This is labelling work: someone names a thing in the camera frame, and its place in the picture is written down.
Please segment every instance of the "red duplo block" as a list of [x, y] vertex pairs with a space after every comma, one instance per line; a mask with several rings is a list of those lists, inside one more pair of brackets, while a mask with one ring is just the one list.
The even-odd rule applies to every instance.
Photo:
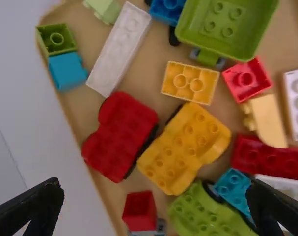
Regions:
[[257, 137], [238, 135], [232, 167], [250, 174], [298, 180], [298, 148], [270, 147]]
[[152, 192], [129, 193], [122, 219], [130, 231], [156, 230], [157, 209]]
[[115, 183], [123, 180], [137, 153], [158, 124], [157, 113], [123, 92], [115, 92], [102, 104], [100, 126], [83, 143], [87, 165]]
[[273, 85], [257, 57], [225, 70], [222, 75], [238, 103], [245, 102]]

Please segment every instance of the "red car base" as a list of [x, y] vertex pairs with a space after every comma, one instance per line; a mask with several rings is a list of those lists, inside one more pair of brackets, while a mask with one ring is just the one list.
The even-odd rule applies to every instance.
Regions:
[[238, 135], [232, 167], [250, 174], [263, 174], [298, 180], [298, 148], [275, 148], [257, 137]]
[[157, 113], [124, 92], [108, 97], [99, 110], [100, 126], [83, 143], [87, 165], [115, 183], [126, 179], [158, 129]]
[[237, 103], [245, 102], [273, 85], [257, 57], [225, 70], [222, 75]]

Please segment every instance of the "green duplo car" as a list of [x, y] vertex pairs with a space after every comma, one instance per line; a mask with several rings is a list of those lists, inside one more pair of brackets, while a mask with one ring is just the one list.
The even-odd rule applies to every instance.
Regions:
[[216, 195], [208, 182], [196, 181], [170, 205], [168, 215], [180, 236], [258, 236], [245, 216]]

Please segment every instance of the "blue duplo piece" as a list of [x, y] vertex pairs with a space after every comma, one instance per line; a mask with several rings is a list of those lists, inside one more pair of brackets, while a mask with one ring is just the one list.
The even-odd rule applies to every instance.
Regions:
[[246, 191], [251, 184], [250, 179], [238, 170], [229, 169], [214, 185], [214, 189], [229, 204], [250, 218]]
[[88, 77], [88, 71], [82, 67], [82, 58], [77, 52], [49, 57], [49, 70], [59, 92], [73, 89]]
[[152, 0], [149, 14], [156, 20], [176, 26], [186, 0]]

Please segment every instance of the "wooden tray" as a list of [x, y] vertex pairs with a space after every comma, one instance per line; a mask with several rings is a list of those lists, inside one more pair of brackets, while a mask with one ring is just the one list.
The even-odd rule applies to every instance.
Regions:
[[[144, 10], [149, 9], [143, 0], [130, 0], [130, 2]], [[82, 5], [80, 0], [67, 1], [57, 6], [43, 16], [39, 25], [62, 22], [66, 22], [74, 33], [78, 53], [83, 57], [85, 68], [90, 71], [112, 26], [107, 26], [98, 20], [91, 10]], [[168, 26], [153, 21], [142, 46], [118, 88], [153, 108], [159, 114], [160, 128], [163, 128], [164, 122], [175, 108], [183, 103], [179, 99], [160, 94], [166, 63], [172, 60], [198, 65], [188, 59], [190, 51], [191, 46], [188, 45], [176, 48], [170, 46]], [[273, 90], [278, 92], [277, 85], [282, 74], [298, 69], [298, 0], [280, 1], [280, 7], [271, 21], [257, 55], [260, 56], [266, 70], [275, 81], [276, 86]], [[83, 140], [98, 127], [98, 110], [104, 98], [86, 85], [67, 93], [59, 93], [58, 97], [78, 144], [81, 145]], [[246, 132], [242, 126], [242, 113], [222, 78], [219, 79], [213, 103], [207, 109], [234, 133]], [[213, 164], [202, 167], [198, 176], [210, 180], [218, 179], [229, 167], [230, 150], [231, 148]], [[112, 183], [94, 170], [90, 171], [118, 235], [126, 235], [127, 228], [121, 220], [121, 215], [125, 196], [129, 192], [151, 189], [155, 196], [159, 217], [168, 220], [167, 205], [174, 197], [165, 195], [137, 169], [120, 184]], [[172, 226], [168, 225], [168, 234], [174, 233]]]

